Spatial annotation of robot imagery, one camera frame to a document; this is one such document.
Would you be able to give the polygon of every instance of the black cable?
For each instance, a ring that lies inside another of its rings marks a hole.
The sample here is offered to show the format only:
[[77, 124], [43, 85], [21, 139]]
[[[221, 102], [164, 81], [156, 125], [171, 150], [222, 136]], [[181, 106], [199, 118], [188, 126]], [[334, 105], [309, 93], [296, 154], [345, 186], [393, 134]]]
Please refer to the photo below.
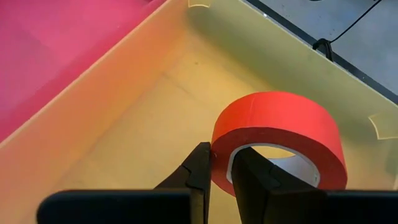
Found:
[[376, 7], [379, 3], [381, 2], [381, 0], [378, 0], [376, 3], [374, 3], [368, 10], [366, 10], [366, 12], [364, 12], [362, 14], [362, 16], [360, 16], [358, 19], [355, 20], [355, 22], [353, 22], [346, 30], [344, 30], [339, 36], [337, 36], [336, 38], [334, 38], [333, 40], [326, 40], [324, 38], [321, 38], [319, 40], [317, 40], [313, 45], [312, 45], [312, 49], [316, 50], [319, 48], [319, 46], [325, 46], [326, 48], [326, 58], [333, 61], [333, 51], [331, 49], [331, 43], [333, 43], [334, 41], [338, 40], [342, 35], [344, 35], [345, 33], [347, 33], [353, 26], [355, 26], [355, 24], [357, 22], [359, 22], [364, 16], [366, 16], [366, 14], [368, 12], [370, 12], [374, 7]]

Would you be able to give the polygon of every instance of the yellow plastic bin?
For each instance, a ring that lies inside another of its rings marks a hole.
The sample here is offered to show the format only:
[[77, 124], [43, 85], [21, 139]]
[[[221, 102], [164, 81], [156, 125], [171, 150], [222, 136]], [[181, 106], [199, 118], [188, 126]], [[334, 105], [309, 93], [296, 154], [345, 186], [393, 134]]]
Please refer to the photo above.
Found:
[[[397, 106], [239, 0], [168, 0], [0, 144], [0, 223], [34, 223], [62, 189], [148, 189], [220, 111], [255, 91], [324, 106], [340, 128], [349, 189], [393, 189]], [[210, 223], [239, 223], [212, 186]]]

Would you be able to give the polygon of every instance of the plastic bin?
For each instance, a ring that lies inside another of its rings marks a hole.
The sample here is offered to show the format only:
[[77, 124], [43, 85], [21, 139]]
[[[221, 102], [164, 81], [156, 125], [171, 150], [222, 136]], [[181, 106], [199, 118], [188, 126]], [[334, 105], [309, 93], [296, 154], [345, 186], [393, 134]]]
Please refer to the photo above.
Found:
[[[62, 189], [147, 189], [221, 110], [255, 92], [310, 98], [341, 132], [349, 189], [393, 189], [398, 108], [239, 0], [168, 0], [0, 145], [0, 223]], [[212, 186], [210, 223], [239, 223]]]
[[0, 141], [164, 0], [0, 3]]

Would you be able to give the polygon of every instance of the tape inner hole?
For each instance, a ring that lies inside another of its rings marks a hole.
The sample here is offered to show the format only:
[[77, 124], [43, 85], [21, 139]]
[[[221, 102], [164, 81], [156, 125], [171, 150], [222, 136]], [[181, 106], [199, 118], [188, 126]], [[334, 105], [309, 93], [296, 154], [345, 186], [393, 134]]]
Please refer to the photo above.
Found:
[[266, 143], [247, 144], [233, 151], [231, 157], [229, 158], [227, 170], [227, 179], [231, 183], [231, 169], [233, 159], [236, 153], [247, 147], [252, 147], [260, 155], [269, 159], [275, 165], [279, 166], [280, 168], [294, 175], [295, 177], [298, 177], [299, 179], [314, 187], [318, 186], [320, 181], [320, 174], [315, 164], [309, 158], [293, 149]]

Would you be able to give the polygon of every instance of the pink surface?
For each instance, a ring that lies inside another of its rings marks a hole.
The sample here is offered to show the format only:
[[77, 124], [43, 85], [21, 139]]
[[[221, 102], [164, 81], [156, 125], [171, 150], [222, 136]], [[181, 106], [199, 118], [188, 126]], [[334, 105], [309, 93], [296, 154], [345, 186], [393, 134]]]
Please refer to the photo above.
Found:
[[0, 1], [0, 142], [164, 1]]

